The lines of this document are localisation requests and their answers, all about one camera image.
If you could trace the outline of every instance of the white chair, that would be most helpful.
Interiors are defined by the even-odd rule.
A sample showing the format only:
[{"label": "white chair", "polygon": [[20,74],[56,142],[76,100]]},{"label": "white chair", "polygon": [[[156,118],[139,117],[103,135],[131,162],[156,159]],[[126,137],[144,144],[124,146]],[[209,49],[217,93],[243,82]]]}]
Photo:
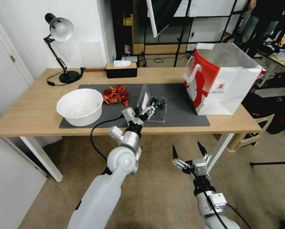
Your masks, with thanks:
[{"label": "white chair", "polygon": [[267,129],[267,127],[271,123],[273,117],[274,117],[274,114],[267,116],[267,117],[254,119],[256,121],[256,123],[258,123],[258,124],[266,121],[265,125],[262,127],[262,131],[260,133],[256,133],[256,134],[254,134],[254,133],[235,134],[233,139],[230,141],[230,143],[226,147],[226,150],[228,152],[233,153],[233,152],[237,151],[242,146],[249,145],[249,144],[252,144],[253,146],[257,145],[258,144],[257,140],[262,136],[264,131]]}]

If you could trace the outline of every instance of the door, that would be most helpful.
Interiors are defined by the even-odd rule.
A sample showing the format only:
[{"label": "door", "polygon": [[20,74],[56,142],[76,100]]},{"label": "door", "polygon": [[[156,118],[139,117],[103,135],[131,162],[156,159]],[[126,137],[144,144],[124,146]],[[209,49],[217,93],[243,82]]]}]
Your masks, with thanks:
[{"label": "door", "polygon": [[0,41],[0,117],[28,87]]},{"label": "door", "polygon": [[46,179],[0,138],[0,229],[19,227]]}]

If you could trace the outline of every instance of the white bowl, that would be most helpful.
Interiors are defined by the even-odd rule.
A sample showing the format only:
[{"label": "white bowl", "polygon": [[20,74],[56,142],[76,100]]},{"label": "white bowl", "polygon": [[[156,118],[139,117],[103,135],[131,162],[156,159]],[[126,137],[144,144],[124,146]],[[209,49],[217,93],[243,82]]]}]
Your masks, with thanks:
[{"label": "white bowl", "polygon": [[57,112],[73,126],[87,126],[101,116],[102,102],[102,94],[97,90],[77,89],[58,101]]}]

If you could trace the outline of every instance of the table leg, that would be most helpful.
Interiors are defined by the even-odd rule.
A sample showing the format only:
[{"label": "table leg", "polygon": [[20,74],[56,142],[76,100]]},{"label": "table leg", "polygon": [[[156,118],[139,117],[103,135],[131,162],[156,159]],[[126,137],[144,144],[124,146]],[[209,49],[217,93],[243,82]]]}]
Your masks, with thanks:
[{"label": "table leg", "polygon": [[42,165],[48,170],[48,172],[53,176],[53,178],[60,182],[63,175],[60,173],[58,168],[54,165],[52,160],[45,153],[40,144],[36,141],[34,137],[20,137],[26,146],[32,151],[32,153],[37,157],[37,159],[42,163]]},{"label": "table leg", "polygon": [[273,70],[275,69],[276,64],[273,62],[269,65],[267,72],[265,73],[265,75],[263,76],[263,79],[260,83],[257,84],[258,87],[262,87],[262,85],[265,83],[265,81],[267,80],[267,78],[269,77],[269,75],[273,72]]},{"label": "table leg", "polygon": [[214,156],[214,158],[210,162],[208,169],[207,169],[207,172],[210,172],[210,170],[212,169],[212,167],[214,166],[214,164],[219,159],[219,157],[223,153],[224,149],[226,148],[226,146],[230,142],[233,135],[234,135],[234,133],[222,134],[221,135],[220,139],[218,140],[218,143],[215,145],[214,149],[212,150],[211,154]]}]

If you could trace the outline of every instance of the door hinge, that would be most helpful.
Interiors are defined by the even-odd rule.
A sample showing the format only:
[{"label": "door hinge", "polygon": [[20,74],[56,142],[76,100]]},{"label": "door hinge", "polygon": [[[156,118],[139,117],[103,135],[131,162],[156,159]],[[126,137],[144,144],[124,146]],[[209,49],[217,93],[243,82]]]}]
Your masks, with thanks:
[{"label": "door hinge", "polygon": [[10,58],[11,58],[11,60],[13,61],[13,63],[16,61],[15,58],[14,58],[14,56],[11,55]]}]

